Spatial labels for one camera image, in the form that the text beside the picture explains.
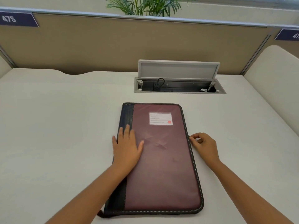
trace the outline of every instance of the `label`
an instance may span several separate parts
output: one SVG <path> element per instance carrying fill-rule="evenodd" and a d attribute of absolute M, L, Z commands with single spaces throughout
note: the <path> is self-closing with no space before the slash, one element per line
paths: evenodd
<path fill-rule="evenodd" d="M 0 25 L 38 27 L 33 14 L 28 12 L 0 12 Z"/>
<path fill-rule="evenodd" d="M 150 112 L 150 125 L 168 125 L 172 126 L 171 113 Z"/>
<path fill-rule="evenodd" d="M 299 41 L 299 30 L 282 29 L 276 36 L 275 40 Z"/>

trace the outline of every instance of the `hand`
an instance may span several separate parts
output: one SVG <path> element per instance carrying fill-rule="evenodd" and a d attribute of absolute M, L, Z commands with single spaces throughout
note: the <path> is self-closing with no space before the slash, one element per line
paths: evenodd
<path fill-rule="evenodd" d="M 112 137 L 113 145 L 113 166 L 124 171 L 127 176 L 130 171 L 136 166 L 141 156 L 144 141 L 141 141 L 138 148 L 136 146 L 135 131 L 130 131 L 130 126 L 127 125 L 125 131 L 119 128 L 118 143 L 115 136 Z"/>
<path fill-rule="evenodd" d="M 211 168 L 215 162 L 219 162 L 216 141 L 206 133 L 195 133 L 189 137 L 200 157 Z"/>

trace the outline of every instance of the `forearm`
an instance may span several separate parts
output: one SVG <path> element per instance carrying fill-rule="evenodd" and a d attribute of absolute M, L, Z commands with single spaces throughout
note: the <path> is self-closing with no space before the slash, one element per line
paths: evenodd
<path fill-rule="evenodd" d="M 247 224 L 292 223 L 222 162 L 210 167 Z"/>
<path fill-rule="evenodd" d="M 117 167 L 110 166 L 87 188 L 58 211 L 46 224 L 89 224 L 114 189 L 126 176 Z"/>

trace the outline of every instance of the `desk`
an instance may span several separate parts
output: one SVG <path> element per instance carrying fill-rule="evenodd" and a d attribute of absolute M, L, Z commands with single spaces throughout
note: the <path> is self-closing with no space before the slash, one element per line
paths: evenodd
<path fill-rule="evenodd" d="M 44 223 L 101 174 L 123 102 L 180 104 L 189 134 L 210 134 L 229 168 L 299 222 L 299 137 L 243 76 L 217 76 L 225 95 L 133 93 L 135 76 L 13 69 L 0 79 L 0 223 Z M 199 214 L 93 223 L 245 223 L 194 156 L 205 201 Z"/>

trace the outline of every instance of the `number sign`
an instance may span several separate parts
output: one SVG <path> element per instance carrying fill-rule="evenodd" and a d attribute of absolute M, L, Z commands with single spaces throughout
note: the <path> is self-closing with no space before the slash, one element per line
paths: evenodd
<path fill-rule="evenodd" d="M 299 30 L 282 29 L 276 36 L 275 40 L 299 41 Z"/>
<path fill-rule="evenodd" d="M 33 14 L 28 12 L 0 12 L 0 25 L 38 27 Z"/>

